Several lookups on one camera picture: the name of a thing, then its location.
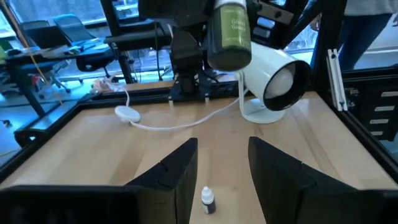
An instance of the black enclosure frame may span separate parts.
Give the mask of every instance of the black enclosure frame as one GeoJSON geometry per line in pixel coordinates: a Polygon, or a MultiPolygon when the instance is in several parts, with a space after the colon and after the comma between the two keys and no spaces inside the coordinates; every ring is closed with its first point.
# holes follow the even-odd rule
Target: black enclosure frame
{"type": "MultiPolygon", "coordinates": [[[[381,143],[370,134],[369,131],[349,112],[338,111],[331,102],[330,84],[328,77],[328,68],[326,55],[328,49],[334,49],[337,45],[338,36],[341,29],[346,0],[328,1],[323,7],[316,4],[314,8],[310,8],[311,16],[305,19],[305,23],[299,23],[298,26],[304,28],[319,12],[322,12],[322,26],[319,30],[318,41],[313,54],[312,82],[310,90],[316,91],[331,110],[339,117],[339,119],[347,126],[347,128],[356,136],[361,144],[369,151],[369,153],[380,163],[385,171],[398,182],[398,163],[392,155],[381,145],[381,143]]],[[[374,75],[377,71],[360,71],[355,78],[360,80],[365,77],[369,79],[369,74],[374,75]]],[[[391,78],[391,70],[384,72],[387,82],[391,78]]],[[[355,80],[344,81],[345,85],[356,83],[355,80]]],[[[171,97],[171,88],[156,88],[148,90],[129,91],[131,105],[168,103],[171,97]]],[[[209,89],[208,96],[210,99],[238,97],[238,83],[225,82],[213,83],[209,89]]],[[[194,98],[179,98],[178,101],[203,100],[194,98]]],[[[35,122],[30,123],[15,134],[16,141],[21,145],[22,150],[19,151],[12,159],[0,167],[0,182],[4,181],[11,175],[21,164],[38,151],[47,141],[49,141],[58,131],[60,131],[69,121],[71,121],[82,110],[109,108],[126,103],[126,94],[120,93],[103,93],[97,95],[84,96],[72,109],[67,111],[59,120],[45,130],[32,128],[35,122]]]]}

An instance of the black metal frame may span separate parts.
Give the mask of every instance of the black metal frame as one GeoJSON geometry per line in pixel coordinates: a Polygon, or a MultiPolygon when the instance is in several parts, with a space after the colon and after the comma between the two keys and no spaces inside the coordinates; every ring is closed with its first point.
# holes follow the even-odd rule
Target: black metal frame
{"type": "MultiPolygon", "coordinates": [[[[322,26],[318,35],[318,42],[313,57],[312,89],[317,91],[325,103],[356,136],[370,154],[380,163],[386,172],[398,182],[398,164],[386,149],[359,123],[350,112],[340,112],[333,106],[331,96],[328,92],[329,78],[326,64],[326,52],[334,49],[340,33],[343,9],[346,0],[332,1],[330,7],[323,10],[322,26]]],[[[227,98],[238,96],[237,82],[213,83],[209,90],[209,98],[227,98]]],[[[131,105],[167,103],[171,94],[171,88],[158,88],[150,90],[129,91],[131,105]]],[[[177,98],[177,101],[201,100],[201,98],[177,98]]],[[[30,125],[25,129],[16,131],[15,137],[24,146],[4,166],[0,167],[0,182],[11,175],[31,155],[39,150],[49,139],[60,131],[79,112],[88,109],[108,108],[126,103],[125,93],[104,93],[99,95],[86,95],[72,109],[66,112],[58,121],[46,130],[32,129],[30,125]]]]}

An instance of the wooden tabletop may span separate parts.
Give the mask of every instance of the wooden tabletop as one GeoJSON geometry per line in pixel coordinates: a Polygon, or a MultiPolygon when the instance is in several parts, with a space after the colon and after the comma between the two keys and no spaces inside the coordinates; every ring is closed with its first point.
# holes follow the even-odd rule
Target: wooden tabletop
{"type": "MultiPolygon", "coordinates": [[[[234,99],[209,104],[135,106],[141,124],[192,123],[234,99]]],[[[190,137],[199,159],[191,223],[265,223],[248,161],[258,136],[311,167],[359,189],[397,186],[329,107],[314,93],[273,124],[253,124],[234,105],[209,121],[179,131],[145,131],[120,122],[113,108],[85,110],[18,168],[1,188],[17,184],[123,185],[150,169],[190,137]],[[200,191],[210,186],[217,212],[205,215],[200,191]]]]}

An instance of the floor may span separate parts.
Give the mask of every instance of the floor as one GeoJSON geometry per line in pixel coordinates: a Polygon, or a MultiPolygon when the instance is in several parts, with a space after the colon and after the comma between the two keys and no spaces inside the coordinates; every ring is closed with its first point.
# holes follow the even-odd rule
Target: floor
{"type": "MultiPolygon", "coordinates": [[[[309,62],[312,53],[296,54],[297,58],[309,62]]],[[[372,67],[386,67],[398,63],[398,52],[385,52],[383,54],[366,54],[358,62],[356,68],[369,68],[372,67]]],[[[170,80],[171,75],[166,75],[165,80],[170,80]]],[[[156,82],[157,73],[152,75],[144,74],[142,82],[156,82]]],[[[62,107],[57,108],[48,117],[44,118],[41,122],[35,125],[35,128],[44,129],[56,121],[64,112],[71,108],[78,99],[87,94],[91,90],[91,84],[94,79],[85,80],[83,84],[78,81],[67,82],[67,87],[72,90],[70,94],[65,90],[59,90],[57,87],[54,90],[62,100],[68,100],[62,107]]],[[[44,100],[38,99],[45,110],[49,110],[58,101],[55,95],[49,90],[44,100]]],[[[19,150],[19,146],[14,140],[13,132],[37,118],[32,107],[28,104],[24,96],[18,94],[0,95],[0,119],[9,119],[13,127],[0,130],[0,166],[11,158],[16,152],[12,152],[3,156],[4,153],[9,151],[19,150]]],[[[391,152],[398,157],[398,138],[394,142],[382,141],[391,152]]]]}

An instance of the green bottle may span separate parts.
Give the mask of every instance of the green bottle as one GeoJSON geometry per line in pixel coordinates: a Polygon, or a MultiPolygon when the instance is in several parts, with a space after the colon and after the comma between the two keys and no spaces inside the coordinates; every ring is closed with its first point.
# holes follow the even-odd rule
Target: green bottle
{"type": "Polygon", "coordinates": [[[208,23],[208,63],[232,72],[251,61],[251,37],[246,0],[216,0],[208,23]]]}

